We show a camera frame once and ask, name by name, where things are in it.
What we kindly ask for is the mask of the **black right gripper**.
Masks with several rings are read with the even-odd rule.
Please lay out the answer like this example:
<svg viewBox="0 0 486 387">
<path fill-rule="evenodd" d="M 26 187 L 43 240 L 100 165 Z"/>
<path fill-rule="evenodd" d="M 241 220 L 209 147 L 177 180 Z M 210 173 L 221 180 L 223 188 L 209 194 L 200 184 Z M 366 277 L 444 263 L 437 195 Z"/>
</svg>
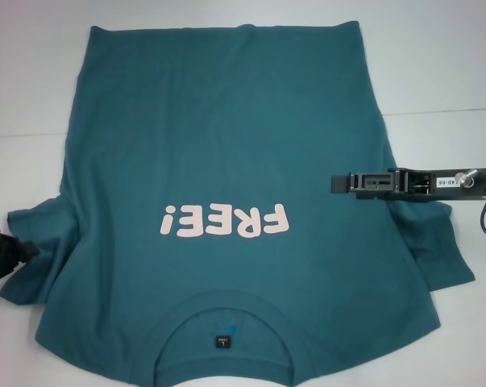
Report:
<svg viewBox="0 0 486 387">
<path fill-rule="evenodd" d="M 349 173 L 331 177 L 332 194 L 354 194 L 358 200 L 404 202 L 471 201 L 486 198 L 486 169 L 396 169 L 393 173 Z"/>
</svg>

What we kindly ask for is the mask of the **teal t-shirt with FREE print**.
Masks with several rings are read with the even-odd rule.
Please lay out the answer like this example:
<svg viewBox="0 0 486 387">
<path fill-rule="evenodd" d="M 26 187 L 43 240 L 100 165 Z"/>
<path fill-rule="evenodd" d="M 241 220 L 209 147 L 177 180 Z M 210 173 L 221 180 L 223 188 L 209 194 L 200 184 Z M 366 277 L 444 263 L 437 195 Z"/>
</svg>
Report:
<svg viewBox="0 0 486 387">
<path fill-rule="evenodd" d="M 0 294 L 44 306 L 40 346 L 139 387 L 343 371 L 474 280 L 449 206 L 330 191 L 394 165 L 355 21 L 94 27 L 60 193 L 9 213 L 39 252 Z"/>
</svg>

